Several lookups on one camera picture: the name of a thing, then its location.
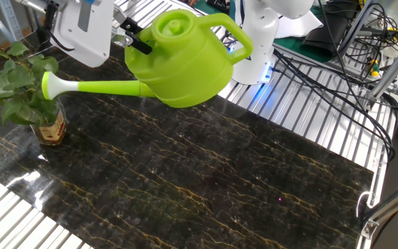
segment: white robot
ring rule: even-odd
[[[252,55],[234,65],[233,80],[241,84],[258,84],[268,81],[274,51],[273,42],[279,27],[279,17],[302,17],[312,7],[314,0],[235,0],[236,23],[253,40]],[[242,46],[235,43],[234,49]]]

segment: dark marble table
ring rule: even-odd
[[[25,43],[37,50],[35,36]],[[64,79],[133,79],[116,45],[99,68],[46,53]],[[357,199],[372,172],[317,144],[220,97],[188,109],[60,98],[70,122],[60,146],[0,121],[0,183],[40,173],[10,189],[91,246],[355,248]]]

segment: green mat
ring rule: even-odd
[[[194,6],[194,8],[197,8],[198,10],[201,10],[209,15],[220,13],[218,9],[207,4],[206,0],[199,0],[199,2]]]
[[[215,14],[215,13],[220,13],[219,10],[211,7],[210,5],[207,4],[206,0],[199,0],[199,2],[194,6],[195,8],[206,12],[207,14]],[[235,14],[235,7],[234,7],[234,1],[231,0],[231,5],[230,5],[230,17],[234,19],[234,14]],[[311,12],[316,15],[317,18],[321,18],[321,11],[317,8],[311,8]],[[301,55],[304,55],[306,57],[309,57],[311,59],[314,59],[318,62],[328,62],[329,60],[332,59],[331,55],[326,55],[323,51],[318,50],[315,47],[310,47],[310,46],[302,46],[303,40],[302,39],[296,39],[292,37],[287,37],[287,38],[282,38],[282,39],[276,39],[274,40],[275,44],[278,44],[282,47],[288,48],[294,52],[300,53]]]

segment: green watering can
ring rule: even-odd
[[[230,53],[213,26],[224,26],[244,47]],[[217,95],[230,81],[233,65],[253,51],[251,39],[224,14],[197,17],[188,10],[171,10],[137,36],[153,49],[145,55],[125,48],[125,63],[138,80],[71,82],[46,72],[44,97],[83,91],[157,97],[170,107],[192,107]]]

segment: watering can lid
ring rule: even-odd
[[[171,11],[161,15],[156,25],[156,32],[165,39],[179,38],[186,35],[194,25],[196,16],[186,11]]]

